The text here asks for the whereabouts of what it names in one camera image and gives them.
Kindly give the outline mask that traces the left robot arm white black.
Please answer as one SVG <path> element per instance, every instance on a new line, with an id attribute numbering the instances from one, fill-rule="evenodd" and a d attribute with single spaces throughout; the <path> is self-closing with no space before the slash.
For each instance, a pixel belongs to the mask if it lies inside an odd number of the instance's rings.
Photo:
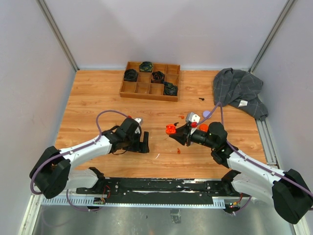
<path id="1" fill-rule="evenodd" d="M 99 156 L 118 150 L 149 153 L 149 133 L 142 131 L 140 118 L 126 118 L 121 125 L 103 131 L 96 138 L 79 145 L 57 149 L 48 147 L 29 176 L 47 199 L 68 189 L 86 188 L 95 194 L 105 187 L 105 177 L 97 168 L 77 170 L 77 167 Z"/>

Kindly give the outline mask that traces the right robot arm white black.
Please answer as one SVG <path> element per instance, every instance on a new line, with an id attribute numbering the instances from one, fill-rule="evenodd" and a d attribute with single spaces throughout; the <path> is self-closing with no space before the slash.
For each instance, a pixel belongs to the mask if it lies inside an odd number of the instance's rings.
<path id="1" fill-rule="evenodd" d="M 283 171 L 248 156 L 229 143 L 220 122 L 210 123 L 206 132 L 194 122 L 181 127 L 169 124 L 166 134 L 182 145 L 197 143 L 211 148 L 214 161 L 230 169 L 221 184 L 224 194 L 238 192 L 255 197 L 273 206 L 291 224 L 297 224 L 313 209 L 313 194 L 298 171 Z"/>

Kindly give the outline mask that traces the orange earbud charging case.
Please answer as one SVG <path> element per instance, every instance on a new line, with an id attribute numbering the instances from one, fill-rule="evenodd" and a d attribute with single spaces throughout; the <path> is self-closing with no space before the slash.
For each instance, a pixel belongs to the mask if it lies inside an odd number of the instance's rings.
<path id="1" fill-rule="evenodd" d="M 176 126 L 174 124 L 166 125 L 165 132 L 167 135 L 175 134 L 176 133 Z"/>

